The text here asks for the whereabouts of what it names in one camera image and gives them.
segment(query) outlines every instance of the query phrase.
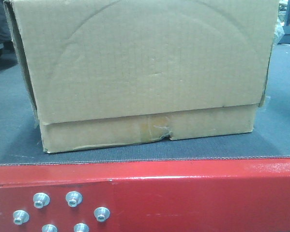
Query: torn cardboard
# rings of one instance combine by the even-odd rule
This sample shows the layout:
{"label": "torn cardboard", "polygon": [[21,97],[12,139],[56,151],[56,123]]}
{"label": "torn cardboard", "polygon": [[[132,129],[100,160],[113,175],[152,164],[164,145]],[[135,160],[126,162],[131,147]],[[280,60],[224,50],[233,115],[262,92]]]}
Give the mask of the torn cardboard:
{"label": "torn cardboard", "polygon": [[252,131],[277,0],[5,5],[46,152]]}

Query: circular indentation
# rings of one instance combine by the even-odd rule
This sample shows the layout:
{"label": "circular indentation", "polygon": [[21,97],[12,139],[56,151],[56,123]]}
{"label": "circular indentation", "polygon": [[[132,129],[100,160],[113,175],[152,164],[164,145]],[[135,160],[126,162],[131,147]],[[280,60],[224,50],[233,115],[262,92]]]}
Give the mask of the circular indentation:
{"label": "circular indentation", "polygon": [[68,205],[70,207],[76,207],[77,206],[77,201],[75,199],[71,199],[68,201]]}
{"label": "circular indentation", "polygon": [[106,218],[105,218],[104,215],[99,215],[99,216],[97,216],[97,220],[98,220],[99,222],[104,222],[104,221],[106,221]]}
{"label": "circular indentation", "polygon": [[14,224],[16,224],[16,225],[22,225],[22,219],[20,219],[20,218],[15,218],[14,219]]}

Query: metal bolt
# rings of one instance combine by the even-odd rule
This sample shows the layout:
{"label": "metal bolt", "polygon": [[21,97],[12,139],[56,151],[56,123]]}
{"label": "metal bolt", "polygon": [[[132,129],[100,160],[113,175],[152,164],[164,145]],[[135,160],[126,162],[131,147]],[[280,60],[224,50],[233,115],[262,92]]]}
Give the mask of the metal bolt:
{"label": "metal bolt", "polygon": [[23,223],[28,222],[28,220],[30,219],[29,214],[24,210],[14,211],[13,216],[14,216],[14,224],[16,225],[22,225]]}
{"label": "metal bolt", "polygon": [[33,196],[34,206],[35,208],[41,209],[50,203],[50,197],[43,193],[39,192]]}
{"label": "metal bolt", "polygon": [[58,232],[58,229],[54,225],[47,224],[42,227],[42,232]]}
{"label": "metal bolt", "polygon": [[109,218],[110,211],[105,207],[99,207],[94,211],[94,216],[98,222],[104,222]]}
{"label": "metal bolt", "polygon": [[89,227],[84,223],[78,223],[74,226],[74,232],[89,232]]}
{"label": "metal bolt", "polygon": [[68,203],[68,206],[76,207],[82,202],[82,195],[79,192],[72,191],[66,194],[65,199]]}

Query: bolt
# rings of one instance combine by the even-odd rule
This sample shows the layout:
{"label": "bolt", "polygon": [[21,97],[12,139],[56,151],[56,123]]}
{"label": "bolt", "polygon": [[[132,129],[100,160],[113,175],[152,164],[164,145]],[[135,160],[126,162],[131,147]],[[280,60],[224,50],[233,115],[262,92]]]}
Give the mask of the bolt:
{"label": "bolt", "polygon": [[98,222],[105,222],[110,216],[110,211],[105,207],[99,207],[95,209],[94,216]]}
{"label": "bolt", "polygon": [[23,223],[28,222],[28,220],[30,219],[29,214],[24,210],[14,211],[13,216],[14,216],[14,224],[16,225],[22,225]]}
{"label": "bolt", "polygon": [[89,227],[84,223],[78,223],[74,226],[74,232],[89,232]]}
{"label": "bolt", "polygon": [[72,191],[66,194],[65,199],[69,207],[76,207],[82,202],[82,195],[79,192]]}
{"label": "bolt", "polygon": [[39,192],[33,196],[33,202],[35,208],[41,209],[44,206],[49,205],[50,197],[43,192]]}
{"label": "bolt", "polygon": [[54,225],[47,224],[42,227],[42,232],[58,232],[58,229]]}

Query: box lid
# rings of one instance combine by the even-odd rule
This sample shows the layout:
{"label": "box lid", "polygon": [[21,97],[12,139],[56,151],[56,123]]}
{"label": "box lid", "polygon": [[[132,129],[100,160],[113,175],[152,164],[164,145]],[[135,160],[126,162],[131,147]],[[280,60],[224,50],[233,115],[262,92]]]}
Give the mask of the box lid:
{"label": "box lid", "polygon": [[43,124],[261,101],[278,0],[11,3]]}

